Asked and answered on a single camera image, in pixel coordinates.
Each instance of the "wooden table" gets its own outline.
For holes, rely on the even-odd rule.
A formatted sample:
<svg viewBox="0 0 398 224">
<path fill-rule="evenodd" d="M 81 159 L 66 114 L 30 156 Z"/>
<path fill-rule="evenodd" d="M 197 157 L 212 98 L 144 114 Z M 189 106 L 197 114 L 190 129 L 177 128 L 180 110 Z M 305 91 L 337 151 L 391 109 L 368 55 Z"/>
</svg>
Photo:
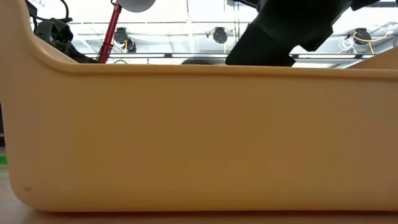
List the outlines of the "wooden table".
<svg viewBox="0 0 398 224">
<path fill-rule="evenodd" d="M 16 223 L 398 223 L 398 213 L 197 212 L 197 213 L 47 213 L 22 204 L 11 191 L 7 166 L 0 165 L 0 224 Z"/>
</svg>

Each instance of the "tan plastic bin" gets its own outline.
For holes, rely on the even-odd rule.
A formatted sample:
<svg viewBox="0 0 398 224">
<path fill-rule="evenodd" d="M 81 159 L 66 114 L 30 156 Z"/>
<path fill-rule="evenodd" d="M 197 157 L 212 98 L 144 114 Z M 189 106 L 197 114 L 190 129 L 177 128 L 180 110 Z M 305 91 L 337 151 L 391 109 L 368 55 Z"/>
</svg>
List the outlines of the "tan plastic bin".
<svg viewBox="0 0 398 224">
<path fill-rule="evenodd" d="M 79 65 L 0 1 L 12 189 L 48 211 L 398 210 L 398 72 Z"/>
</svg>

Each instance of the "light fixture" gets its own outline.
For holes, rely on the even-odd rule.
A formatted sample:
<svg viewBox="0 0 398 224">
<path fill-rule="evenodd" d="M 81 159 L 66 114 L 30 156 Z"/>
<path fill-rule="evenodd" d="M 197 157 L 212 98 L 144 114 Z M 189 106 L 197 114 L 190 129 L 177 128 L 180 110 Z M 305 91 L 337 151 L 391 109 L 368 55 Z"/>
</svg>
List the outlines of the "light fixture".
<svg viewBox="0 0 398 224">
<path fill-rule="evenodd" d="M 125 27 L 116 28 L 114 33 L 114 45 L 123 49 L 126 53 L 136 53 L 137 46 L 133 38 L 129 37 L 126 33 Z"/>
<path fill-rule="evenodd" d="M 85 54 L 87 57 L 96 58 L 97 54 Z M 109 58 L 164 58 L 165 54 L 110 54 Z"/>
<path fill-rule="evenodd" d="M 299 55 L 298 58 L 333 58 L 333 59 L 343 59 L 343 58 L 355 58 L 355 55 L 322 55 L 322 54 L 306 54 Z"/>
<path fill-rule="evenodd" d="M 374 57 L 374 55 L 363 55 L 361 58 L 371 58 Z"/>
<path fill-rule="evenodd" d="M 228 54 L 172 54 L 173 58 L 192 58 L 192 57 L 200 57 L 200 58 L 226 58 Z"/>
<path fill-rule="evenodd" d="M 155 3 L 156 0 L 118 0 L 123 9 L 130 12 L 144 12 Z"/>
<path fill-rule="evenodd" d="M 225 44 L 228 39 L 224 27 L 216 27 L 213 31 L 213 40 L 218 44 Z"/>
<path fill-rule="evenodd" d="M 354 42 L 358 45 L 368 44 L 372 40 L 371 35 L 366 31 L 366 28 L 357 28 L 354 33 Z"/>
</svg>

